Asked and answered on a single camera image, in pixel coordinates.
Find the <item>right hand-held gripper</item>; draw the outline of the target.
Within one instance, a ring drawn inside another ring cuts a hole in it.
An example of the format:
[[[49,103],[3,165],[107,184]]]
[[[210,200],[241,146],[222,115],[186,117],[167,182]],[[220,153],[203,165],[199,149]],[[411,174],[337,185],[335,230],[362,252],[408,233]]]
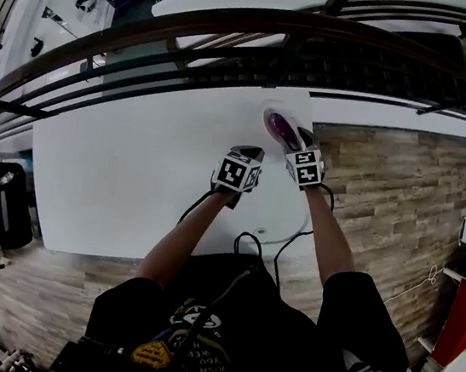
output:
[[[325,164],[314,134],[297,126],[296,132],[287,129],[281,138],[285,149],[285,167],[300,190],[320,185],[324,179]]]

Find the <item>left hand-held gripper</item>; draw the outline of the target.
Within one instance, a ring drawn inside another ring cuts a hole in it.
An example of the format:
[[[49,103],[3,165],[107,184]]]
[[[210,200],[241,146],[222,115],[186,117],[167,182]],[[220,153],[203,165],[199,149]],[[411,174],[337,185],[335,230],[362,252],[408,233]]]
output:
[[[227,207],[233,210],[245,192],[252,192],[259,182],[264,150],[259,146],[233,146],[215,166],[210,178],[212,192],[233,191]]]

